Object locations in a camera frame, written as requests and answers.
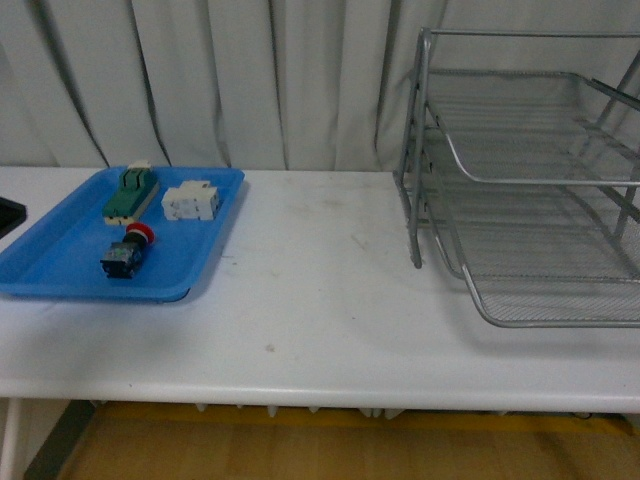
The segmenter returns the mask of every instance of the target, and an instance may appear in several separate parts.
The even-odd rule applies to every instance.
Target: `desk organizer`
[[[414,265],[426,224],[494,325],[640,327],[640,102],[623,91],[640,52],[618,88],[566,72],[430,69],[433,37],[461,34],[640,37],[421,32],[394,171]]]
[[[0,292],[26,297],[91,298],[170,302],[183,298],[198,280],[232,206],[244,174],[227,168],[155,168],[160,191],[140,219],[156,241],[145,251],[132,279],[107,278],[100,259],[124,226],[106,225],[102,207],[118,187],[123,168],[93,175],[0,254]],[[168,221],[161,200],[184,180],[218,187],[220,208],[213,221]]]

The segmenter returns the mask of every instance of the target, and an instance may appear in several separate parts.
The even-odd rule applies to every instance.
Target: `white curtain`
[[[421,26],[638,31],[640,2],[3,0],[0,164],[390,170]],[[434,62],[615,84],[638,49],[500,42]]]

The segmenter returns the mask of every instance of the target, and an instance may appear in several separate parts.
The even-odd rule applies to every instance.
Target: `silver mesh tray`
[[[640,101],[565,72],[434,70],[435,35],[629,38],[640,33],[429,31],[418,38],[394,179],[411,259],[421,212],[450,272],[501,327],[640,327]]]
[[[464,71],[433,71],[429,81],[432,117],[471,180],[640,185],[638,139],[604,120],[610,97],[597,82],[569,73]],[[616,109],[615,118],[640,124],[632,106]]]
[[[442,137],[427,144],[432,228],[487,321],[640,326],[640,228],[600,188],[477,184]]]

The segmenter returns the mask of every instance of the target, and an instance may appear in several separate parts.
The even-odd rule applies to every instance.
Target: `white electrical switch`
[[[219,203],[217,187],[206,180],[184,181],[178,188],[169,188],[162,197],[167,220],[213,220]]]

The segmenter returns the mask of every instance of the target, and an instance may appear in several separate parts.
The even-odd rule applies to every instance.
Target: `blue tray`
[[[124,168],[96,173],[0,254],[0,292],[17,296],[149,300],[184,297],[198,280],[236,199],[244,173],[231,168],[155,168],[160,191],[140,221],[156,234],[133,279],[107,278],[100,259],[125,233],[109,226],[102,207],[118,187]],[[184,180],[218,187],[213,221],[169,221],[162,196]]]

